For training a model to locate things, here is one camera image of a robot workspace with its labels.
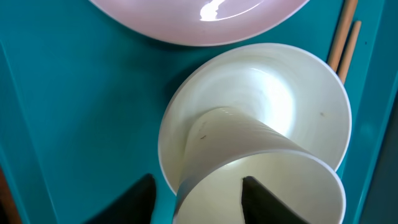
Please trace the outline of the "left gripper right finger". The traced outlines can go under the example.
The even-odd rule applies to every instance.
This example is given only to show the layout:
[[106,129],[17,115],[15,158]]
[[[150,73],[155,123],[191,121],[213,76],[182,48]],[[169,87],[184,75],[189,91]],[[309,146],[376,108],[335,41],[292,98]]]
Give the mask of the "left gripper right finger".
[[253,176],[243,178],[241,206],[245,224],[308,224]]

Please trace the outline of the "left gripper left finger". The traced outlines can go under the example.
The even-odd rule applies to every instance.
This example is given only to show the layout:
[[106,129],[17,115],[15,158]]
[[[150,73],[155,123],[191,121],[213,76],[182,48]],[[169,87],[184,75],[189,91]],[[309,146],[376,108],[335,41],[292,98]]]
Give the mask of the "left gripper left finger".
[[142,176],[127,191],[86,224],[149,224],[155,208],[156,184],[152,174]]

